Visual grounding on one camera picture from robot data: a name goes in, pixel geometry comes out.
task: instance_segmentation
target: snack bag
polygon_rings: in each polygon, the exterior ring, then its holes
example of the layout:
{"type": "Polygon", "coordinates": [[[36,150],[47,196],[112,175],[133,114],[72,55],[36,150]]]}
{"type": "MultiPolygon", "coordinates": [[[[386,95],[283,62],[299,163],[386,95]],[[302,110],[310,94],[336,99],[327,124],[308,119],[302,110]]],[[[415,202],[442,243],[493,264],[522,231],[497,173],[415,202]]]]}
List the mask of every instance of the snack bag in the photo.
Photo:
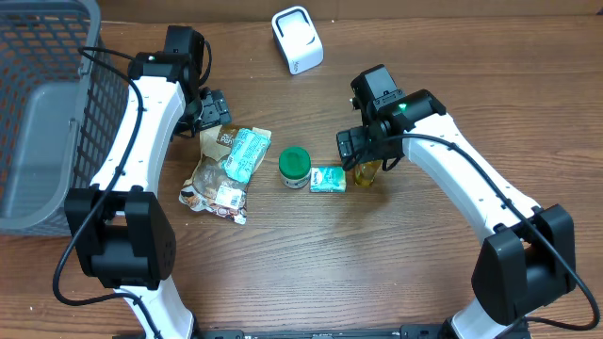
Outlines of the snack bag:
{"type": "MultiPolygon", "coordinates": [[[[230,155],[236,135],[244,127],[236,125],[216,126],[199,135],[201,160],[190,179],[180,190],[179,201],[196,212],[207,211],[228,218],[237,224],[247,221],[247,189],[249,183],[241,183],[228,177],[223,163],[230,155]]],[[[271,132],[248,128],[270,140],[271,132]]],[[[259,168],[264,155],[259,157],[253,171],[259,168]]]]}

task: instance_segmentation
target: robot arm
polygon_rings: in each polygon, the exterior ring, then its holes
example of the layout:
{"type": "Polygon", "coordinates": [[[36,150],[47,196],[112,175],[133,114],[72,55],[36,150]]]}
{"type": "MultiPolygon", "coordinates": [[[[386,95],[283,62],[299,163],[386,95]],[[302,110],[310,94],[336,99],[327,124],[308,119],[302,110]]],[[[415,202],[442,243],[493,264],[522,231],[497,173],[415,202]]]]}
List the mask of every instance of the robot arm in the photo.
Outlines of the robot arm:
{"type": "Polygon", "coordinates": [[[351,102],[361,110],[363,126],[337,135],[344,167],[352,159],[356,164],[376,159],[398,162],[407,156],[442,187],[482,245],[471,280],[476,299],[447,320],[441,337],[495,338],[524,315],[575,288],[567,270],[533,242],[518,215],[450,143],[475,160],[519,214],[575,269],[574,225],[567,212],[559,205],[543,210],[502,178],[428,91],[405,95],[383,65],[361,73],[351,87],[355,94],[351,102]],[[524,249],[522,240],[531,246],[524,249]]]}
{"type": "MultiPolygon", "coordinates": [[[[164,339],[190,339],[195,328],[194,315],[180,300],[171,278],[175,234],[156,195],[172,134],[190,130],[194,136],[196,131],[231,120],[221,91],[199,91],[204,44],[208,45],[192,28],[170,26],[163,52],[139,53],[131,62],[128,76],[140,91],[145,109],[139,132],[101,213],[93,216],[92,225],[83,230],[75,244],[86,275],[98,278],[104,287],[113,288],[116,293],[139,298],[126,301],[147,338],[155,337],[149,319],[164,339]],[[107,222],[115,215],[124,215],[127,227],[107,222]],[[145,305],[147,315],[138,302],[145,305]]],[[[105,163],[93,177],[90,188],[70,189],[65,200],[65,215],[72,234],[78,232],[113,180],[138,114],[137,95],[130,87],[122,124],[105,163]]]]}
{"type": "MultiPolygon", "coordinates": [[[[505,195],[513,201],[524,217],[532,217],[534,215],[532,208],[540,207],[536,201],[511,186],[481,157],[463,137],[449,114],[431,115],[417,121],[412,133],[440,137],[456,143],[480,164],[498,187],[504,190],[505,195]]],[[[498,224],[511,227],[519,223],[520,220],[508,208],[501,205],[500,198],[492,188],[458,153],[442,144],[418,138],[404,139],[402,149],[410,162],[421,167],[442,188],[467,219],[480,244],[483,239],[495,234],[494,229],[498,224]]]]}

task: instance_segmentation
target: black base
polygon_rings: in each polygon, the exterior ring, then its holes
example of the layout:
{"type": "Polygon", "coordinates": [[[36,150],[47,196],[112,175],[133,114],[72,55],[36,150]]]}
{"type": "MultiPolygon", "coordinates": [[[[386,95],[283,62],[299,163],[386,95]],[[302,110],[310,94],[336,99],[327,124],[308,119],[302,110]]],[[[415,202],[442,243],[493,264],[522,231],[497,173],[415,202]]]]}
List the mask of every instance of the black base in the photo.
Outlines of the black base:
{"type": "MultiPolygon", "coordinates": [[[[498,339],[530,339],[527,323],[521,323],[498,339]]],[[[113,339],[145,339],[142,336],[114,336],[113,339]]],[[[199,331],[192,339],[458,339],[444,325],[402,325],[385,330],[329,330],[329,331],[199,331]]]]}

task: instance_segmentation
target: gray plastic basket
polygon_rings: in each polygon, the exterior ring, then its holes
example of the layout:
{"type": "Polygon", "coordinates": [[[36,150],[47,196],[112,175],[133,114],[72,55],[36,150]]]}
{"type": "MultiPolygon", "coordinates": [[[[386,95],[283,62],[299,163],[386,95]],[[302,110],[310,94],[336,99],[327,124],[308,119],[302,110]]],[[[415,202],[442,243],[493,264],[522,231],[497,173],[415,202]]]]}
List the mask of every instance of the gray plastic basket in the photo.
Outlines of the gray plastic basket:
{"type": "Polygon", "coordinates": [[[69,234],[67,191],[105,161],[127,88],[77,53],[100,24],[91,0],[0,2],[0,233],[69,234]]]}

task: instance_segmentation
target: wood grain surface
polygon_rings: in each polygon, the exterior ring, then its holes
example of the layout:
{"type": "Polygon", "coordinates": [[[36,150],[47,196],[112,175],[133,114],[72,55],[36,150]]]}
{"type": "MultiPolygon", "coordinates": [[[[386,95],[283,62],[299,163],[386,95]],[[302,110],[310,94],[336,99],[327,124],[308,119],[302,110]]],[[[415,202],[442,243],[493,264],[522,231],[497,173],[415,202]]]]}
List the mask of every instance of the wood grain surface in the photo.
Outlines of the wood grain surface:
{"type": "Polygon", "coordinates": [[[313,20],[595,15],[601,0],[99,0],[103,19],[126,23],[266,22],[303,6],[313,20]]]}
{"type": "MultiPolygon", "coordinates": [[[[237,124],[272,131],[249,190],[244,226],[178,202],[199,160],[177,138],[159,200],[176,231],[173,278],[204,329],[244,331],[397,327],[440,323],[472,300],[480,250],[452,203],[403,161],[374,187],[310,194],[280,183],[278,156],[301,145],[314,165],[336,164],[335,134],[360,124],[350,81],[383,63],[407,92],[431,90],[464,135],[541,205],[561,203],[576,223],[579,274],[603,302],[603,19],[409,19],[318,22],[323,63],[291,76],[269,23],[197,24],[211,41],[208,85],[224,90],[237,124]]],[[[163,46],[166,26],[105,25],[109,48],[163,46]]],[[[123,70],[125,63],[116,60],[123,70]]],[[[0,337],[108,338],[139,331],[125,302],[72,308],[51,278],[68,238],[0,237],[0,337]]],[[[106,293],[70,260],[61,288],[106,293]]],[[[586,323],[579,291],[536,314],[586,323]]],[[[533,326],[534,338],[600,338],[533,326]]]]}

